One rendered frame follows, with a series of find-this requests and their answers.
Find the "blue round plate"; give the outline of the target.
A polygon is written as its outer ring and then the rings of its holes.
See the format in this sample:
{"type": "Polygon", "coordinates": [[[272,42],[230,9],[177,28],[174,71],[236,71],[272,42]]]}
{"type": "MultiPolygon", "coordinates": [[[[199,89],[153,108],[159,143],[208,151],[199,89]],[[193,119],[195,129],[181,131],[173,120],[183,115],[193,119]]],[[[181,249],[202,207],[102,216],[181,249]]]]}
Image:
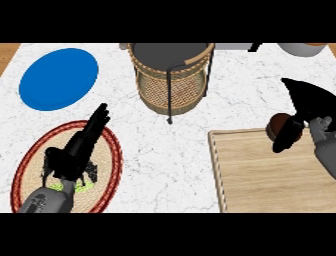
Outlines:
{"type": "Polygon", "coordinates": [[[97,75],[97,60],[85,50],[65,48],[50,52],[23,73],[19,83],[23,103],[40,111],[68,107],[88,93],[97,75]]]}

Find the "pale wooden tray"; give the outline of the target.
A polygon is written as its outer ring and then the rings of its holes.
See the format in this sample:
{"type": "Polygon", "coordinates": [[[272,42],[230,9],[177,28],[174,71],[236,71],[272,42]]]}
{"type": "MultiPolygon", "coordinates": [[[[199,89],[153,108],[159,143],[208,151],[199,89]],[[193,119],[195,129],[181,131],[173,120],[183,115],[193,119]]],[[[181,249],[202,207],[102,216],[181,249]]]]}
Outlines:
{"type": "Polygon", "coordinates": [[[279,154],[263,129],[212,131],[208,143],[221,212],[336,212],[310,135],[279,154]]]}

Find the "round woven red-rimmed placemat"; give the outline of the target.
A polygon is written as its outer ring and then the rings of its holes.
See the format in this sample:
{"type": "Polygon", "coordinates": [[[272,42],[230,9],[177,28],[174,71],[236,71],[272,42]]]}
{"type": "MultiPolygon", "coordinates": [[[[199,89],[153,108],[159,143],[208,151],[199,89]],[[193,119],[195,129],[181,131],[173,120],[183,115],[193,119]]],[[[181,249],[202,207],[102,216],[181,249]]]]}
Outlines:
{"type": "MultiPolygon", "coordinates": [[[[43,181],[47,164],[44,162],[46,149],[63,148],[74,134],[85,127],[85,121],[72,121],[62,124],[38,139],[21,161],[15,173],[10,205],[18,212],[29,194],[43,186],[60,191],[63,186],[57,178],[49,175],[43,181]]],[[[74,194],[74,213],[100,213],[112,200],[116,192],[122,173],[122,150],[115,134],[109,128],[103,129],[94,145],[93,154],[84,180],[77,181],[74,194]]]]}

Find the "grey flat appliance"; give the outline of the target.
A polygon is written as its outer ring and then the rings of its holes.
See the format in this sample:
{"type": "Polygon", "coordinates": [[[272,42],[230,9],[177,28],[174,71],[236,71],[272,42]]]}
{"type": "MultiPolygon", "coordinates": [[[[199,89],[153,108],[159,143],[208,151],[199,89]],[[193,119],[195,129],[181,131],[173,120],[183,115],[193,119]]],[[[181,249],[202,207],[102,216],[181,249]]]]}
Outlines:
{"type": "Polygon", "coordinates": [[[217,50],[245,50],[248,52],[257,52],[261,43],[217,43],[217,50]]]}

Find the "grey round pot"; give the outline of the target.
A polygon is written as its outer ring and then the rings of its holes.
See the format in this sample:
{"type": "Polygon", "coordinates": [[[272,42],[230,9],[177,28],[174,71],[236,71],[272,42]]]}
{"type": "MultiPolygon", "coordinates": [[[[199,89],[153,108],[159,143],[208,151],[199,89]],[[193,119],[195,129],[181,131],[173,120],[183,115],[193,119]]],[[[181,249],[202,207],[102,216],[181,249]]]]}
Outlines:
{"type": "Polygon", "coordinates": [[[326,47],[325,43],[279,43],[285,52],[297,57],[316,56],[326,47]]]}

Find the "brown cupcake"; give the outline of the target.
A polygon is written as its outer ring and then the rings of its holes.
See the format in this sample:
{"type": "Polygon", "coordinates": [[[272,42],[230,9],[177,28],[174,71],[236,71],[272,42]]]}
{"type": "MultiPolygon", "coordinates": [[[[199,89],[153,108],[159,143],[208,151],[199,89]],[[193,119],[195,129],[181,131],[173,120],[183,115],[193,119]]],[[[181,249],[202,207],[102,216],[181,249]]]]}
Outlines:
{"type": "Polygon", "coordinates": [[[286,113],[277,113],[272,116],[266,127],[267,136],[272,141],[276,140],[276,136],[280,132],[280,129],[283,128],[285,122],[289,119],[289,117],[291,115],[286,113]]]}

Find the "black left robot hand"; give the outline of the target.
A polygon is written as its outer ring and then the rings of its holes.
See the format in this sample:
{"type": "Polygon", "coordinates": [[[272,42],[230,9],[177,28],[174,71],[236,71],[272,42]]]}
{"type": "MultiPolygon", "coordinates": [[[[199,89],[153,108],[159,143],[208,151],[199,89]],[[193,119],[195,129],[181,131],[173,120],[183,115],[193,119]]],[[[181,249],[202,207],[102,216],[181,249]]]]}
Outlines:
{"type": "Polygon", "coordinates": [[[102,103],[84,129],[74,134],[65,148],[46,149],[43,180],[47,180],[49,175],[68,181],[83,179],[94,145],[109,120],[108,104],[102,103]]]}

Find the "wicker tiered basket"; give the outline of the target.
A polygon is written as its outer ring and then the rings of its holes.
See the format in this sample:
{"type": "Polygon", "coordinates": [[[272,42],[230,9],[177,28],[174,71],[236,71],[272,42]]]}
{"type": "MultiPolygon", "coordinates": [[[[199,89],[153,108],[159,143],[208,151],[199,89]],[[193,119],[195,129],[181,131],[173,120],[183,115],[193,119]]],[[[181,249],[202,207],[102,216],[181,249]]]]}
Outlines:
{"type": "Polygon", "coordinates": [[[207,96],[214,49],[214,43],[127,44],[140,98],[168,123],[207,96]]]}

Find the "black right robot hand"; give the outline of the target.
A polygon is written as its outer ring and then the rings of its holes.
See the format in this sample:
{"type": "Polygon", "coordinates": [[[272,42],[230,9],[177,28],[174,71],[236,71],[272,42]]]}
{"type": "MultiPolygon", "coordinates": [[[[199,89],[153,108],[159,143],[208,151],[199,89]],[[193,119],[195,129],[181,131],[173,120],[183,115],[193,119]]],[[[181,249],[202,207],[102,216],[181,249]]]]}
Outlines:
{"type": "Polygon", "coordinates": [[[289,149],[294,143],[301,139],[304,123],[316,118],[332,119],[328,132],[336,131],[336,96],[317,85],[283,78],[282,82],[289,91],[295,114],[285,122],[283,128],[273,141],[273,152],[280,153],[289,149]]]}

